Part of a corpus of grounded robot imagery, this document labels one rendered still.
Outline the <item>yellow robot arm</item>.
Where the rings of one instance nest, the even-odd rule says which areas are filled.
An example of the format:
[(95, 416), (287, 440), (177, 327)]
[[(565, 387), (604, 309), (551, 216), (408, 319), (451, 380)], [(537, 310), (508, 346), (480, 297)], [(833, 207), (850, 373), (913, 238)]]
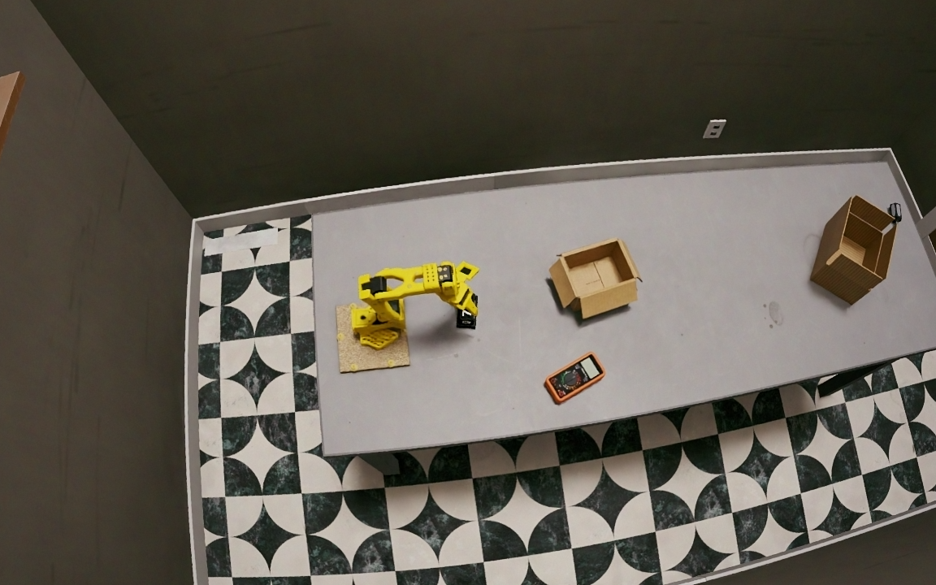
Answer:
[[(424, 283), (414, 283), (414, 280), (421, 278)], [(440, 266), (437, 266), (437, 263), (423, 264), (413, 269), (383, 269), (374, 277), (369, 274), (360, 276), (359, 299), (369, 305), (364, 310), (353, 310), (354, 331), (360, 333), (361, 345), (383, 349), (397, 340), (397, 333), (388, 328), (406, 328), (402, 299), (413, 295), (439, 293), (440, 286), (445, 296), (457, 295), (460, 282), (456, 278), (456, 264), (451, 262), (442, 262)], [(388, 279), (404, 281), (404, 284), (392, 290), (387, 286)]]

